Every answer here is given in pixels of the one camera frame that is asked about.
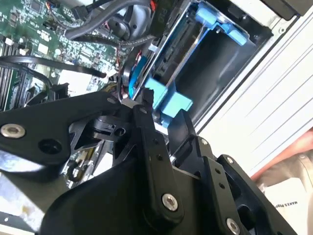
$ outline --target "microchip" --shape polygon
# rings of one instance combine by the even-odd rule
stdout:
[[[16,22],[16,20],[17,20],[17,16],[15,14],[11,14],[10,15],[10,21]]]
[[[57,56],[57,61],[60,61],[60,62],[61,62],[62,60],[63,60],[63,56],[58,55],[58,56]]]
[[[94,62],[95,64],[99,64],[100,60],[99,60],[99,58],[95,58],[95,59],[93,60],[93,62]]]
[[[41,3],[36,1],[36,0],[33,0],[31,2],[31,9],[33,9],[34,11],[37,11],[38,13],[40,12],[41,10]]]

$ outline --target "red wire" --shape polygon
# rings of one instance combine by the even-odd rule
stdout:
[[[150,5],[151,5],[152,11],[155,12],[155,11],[156,11],[156,8],[157,8],[157,4],[156,4],[153,0],[151,0],[151,1],[150,1]]]

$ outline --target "green circuit board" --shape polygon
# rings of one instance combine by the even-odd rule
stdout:
[[[95,68],[101,72],[110,73],[118,70],[116,64],[116,49],[111,46],[79,43],[69,41],[65,36],[65,29],[60,27],[49,14],[45,0],[0,0],[0,55],[28,54],[64,63],[72,63],[88,68]],[[52,9],[54,14],[63,22],[71,26],[79,26],[69,8],[61,5]],[[128,50],[119,51],[119,60],[122,62]],[[30,67],[43,73],[57,84],[62,71],[44,66],[30,65]],[[12,100],[16,95],[16,84],[28,83],[32,78],[26,77],[21,81],[17,72],[0,71],[0,79],[10,79],[6,83],[8,92],[5,110],[12,108]],[[90,80],[89,91],[95,91],[105,83],[100,78]]]

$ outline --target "black cable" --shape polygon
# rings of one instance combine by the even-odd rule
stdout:
[[[65,23],[63,23],[55,14],[54,12],[51,10],[51,7],[48,7],[48,12],[51,14],[51,16],[53,17],[53,19],[56,21],[56,23],[58,23],[58,25],[64,29],[71,29],[74,28],[70,25],[66,25]]]
[[[109,46],[116,47],[116,48],[133,48],[133,47],[137,47],[139,45],[145,44],[148,41],[152,41],[153,39],[155,39],[155,36],[147,35],[147,36],[144,36],[144,37],[136,39],[136,40],[122,42],[122,41],[117,41],[117,40],[113,40],[113,39],[102,38],[102,37],[96,36],[96,35],[86,35],[86,36],[81,36],[81,37],[75,38],[75,41],[86,42],[86,43],[105,44],[105,45],[109,45]]]
[[[36,56],[30,56],[30,55],[11,55],[11,56],[2,56],[0,57],[0,61],[4,62],[10,62],[10,63],[28,63],[28,64],[41,64],[48,67],[60,69],[60,70],[69,70],[74,72],[81,72],[90,74],[96,77],[106,77],[107,74],[105,72],[100,72],[95,69],[86,68],[78,65],[68,65],[65,63],[48,60]]]
[[[46,76],[44,76],[43,74],[36,72],[34,70],[31,70],[29,67],[26,67],[24,65],[20,65],[20,64],[15,64],[12,62],[7,62],[7,61],[0,61],[0,67],[5,68],[5,69],[10,69],[10,70],[16,70],[16,71],[20,71],[20,72],[25,72],[30,76],[33,76],[39,80],[41,80],[42,82],[44,82],[48,87],[52,87],[52,82],[50,81],[49,78],[47,78]]]
[[[81,36],[81,37],[75,38],[75,41],[76,42],[84,42],[84,43],[98,43],[98,44],[109,45],[111,47],[119,47],[118,42],[115,42],[114,40],[110,40],[108,38],[102,38],[100,36],[95,36],[95,35]]]
[[[78,28],[67,30],[65,36],[69,40],[73,40],[75,38],[83,36],[98,28],[103,22],[110,19],[118,11],[132,5],[150,6],[150,0],[116,0],[112,2],[112,4],[110,4],[106,9],[104,9],[103,12],[101,12],[94,19],[92,19],[89,23],[86,23]]]
[[[96,2],[93,2],[92,4],[87,5],[86,9],[88,12],[91,12],[92,10],[94,10],[94,9],[96,9],[96,8],[102,6],[102,5],[104,5],[110,1],[112,1],[112,0],[98,0]]]

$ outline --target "mounting hole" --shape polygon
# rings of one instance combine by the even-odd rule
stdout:
[[[116,101],[113,98],[107,98],[107,101],[110,102],[111,104],[116,104]]]
[[[114,131],[115,136],[123,136],[126,133],[124,128],[118,128],[116,131]]]
[[[158,140],[157,139],[153,139],[152,141],[153,141],[153,143],[158,144]]]
[[[143,112],[144,114],[147,114],[147,110],[145,110],[144,108],[140,108],[140,111]]]
[[[160,154],[156,156],[156,159],[158,159],[159,161],[163,161],[163,157]]]
[[[62,145],[54,139],[42,140],[39,142],[38,147],[43,153],[51,155],[62,151]]]
[[[199,177],[199,179],[201,179],[201,173],[200,173],[200,171],[196,171],[196,172],[194,173],[194,175],[197,176],[197,177]]]
[[[225,189],[225,185],[223,185],[222,183],[219,183],[219,186],[220,186],[222,189]]]

